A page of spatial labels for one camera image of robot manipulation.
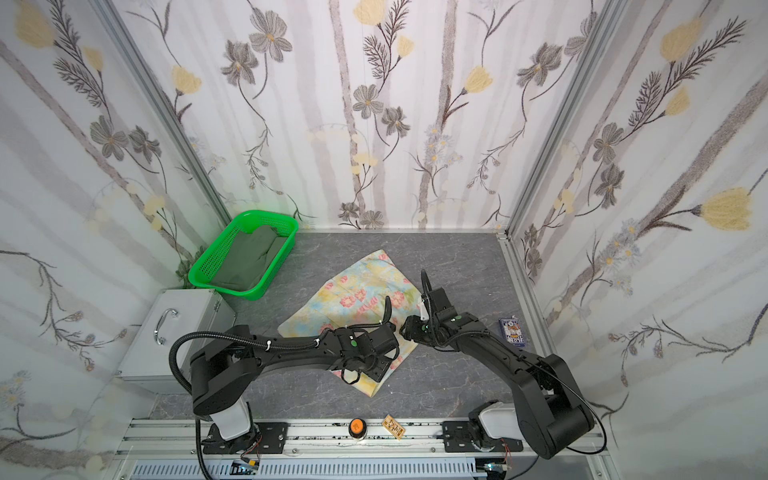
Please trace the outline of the pastel floral skirt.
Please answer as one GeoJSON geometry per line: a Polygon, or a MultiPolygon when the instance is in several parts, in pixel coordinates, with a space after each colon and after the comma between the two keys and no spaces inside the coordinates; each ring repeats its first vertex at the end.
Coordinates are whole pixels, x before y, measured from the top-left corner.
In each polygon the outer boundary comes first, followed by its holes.
{"type": "Polygon", "coordinates": [[[327,280],[296,313],[278,327],[285,338],[316,336],[326,330],[382,320],[385,300],[391,322],[400,327],[417,315],[421,293],[383,250],[377,250],[327,280]]]}

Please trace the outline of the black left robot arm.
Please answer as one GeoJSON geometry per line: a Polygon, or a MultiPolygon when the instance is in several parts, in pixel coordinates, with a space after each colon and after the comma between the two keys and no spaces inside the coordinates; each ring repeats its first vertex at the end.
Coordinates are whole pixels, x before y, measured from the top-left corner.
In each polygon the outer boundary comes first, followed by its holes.
{"type": "Polygon", "coordinates": [[[316,336],[275,338],[254,335],[246,325],[225,332],[182,335],[168,352],[176,382],[193,400],[197,420],[212,422],[220,449],[257,438],[243,395],[260,376],[282,369],[318,369],[345,374],[354,385],[368,377],[381,381],[400,355],[395,326],[389,322],[326,330],[316,336]]]}

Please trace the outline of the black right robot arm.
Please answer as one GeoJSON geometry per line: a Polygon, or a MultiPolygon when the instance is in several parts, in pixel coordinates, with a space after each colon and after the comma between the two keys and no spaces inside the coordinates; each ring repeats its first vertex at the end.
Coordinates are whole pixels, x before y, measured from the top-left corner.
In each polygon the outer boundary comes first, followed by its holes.
{"type": "Polygon", "coordinates": [[[458,312],[442,288],[425,287],[422,302],[427,318],[408,317],[400,335],[472,357],[496,374],[511,390],[523,440],[539,457],[550,459],[570,449],[601,423],[561,357],[541,357],[509,344],[473,314],[458,312]]]}

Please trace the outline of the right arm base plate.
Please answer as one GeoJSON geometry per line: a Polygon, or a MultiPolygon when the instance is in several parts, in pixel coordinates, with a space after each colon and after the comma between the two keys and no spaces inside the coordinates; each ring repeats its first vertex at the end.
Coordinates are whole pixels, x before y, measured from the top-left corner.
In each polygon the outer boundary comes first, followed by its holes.
{"type": "Polygon", "coordinates": [[[446,453],[506,453],[522,452],[523,442],[511,438],[491,438],[482,425],[475,420],[453,420],[441,423],[446,453]]]}

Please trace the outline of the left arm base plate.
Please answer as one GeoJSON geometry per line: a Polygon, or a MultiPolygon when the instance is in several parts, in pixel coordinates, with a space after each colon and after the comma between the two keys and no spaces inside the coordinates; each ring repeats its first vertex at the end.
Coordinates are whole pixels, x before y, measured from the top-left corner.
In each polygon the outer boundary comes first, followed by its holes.
{"type": "Polygon", "coordinates": [[[254,423],[246,434],[231,440],[225,440],[216,424],[212,424],[208,433],[202,437],[204,454],[243,454],[257,452],[262,454],[282,454],[287,439],[287,422],[254,423]]]}

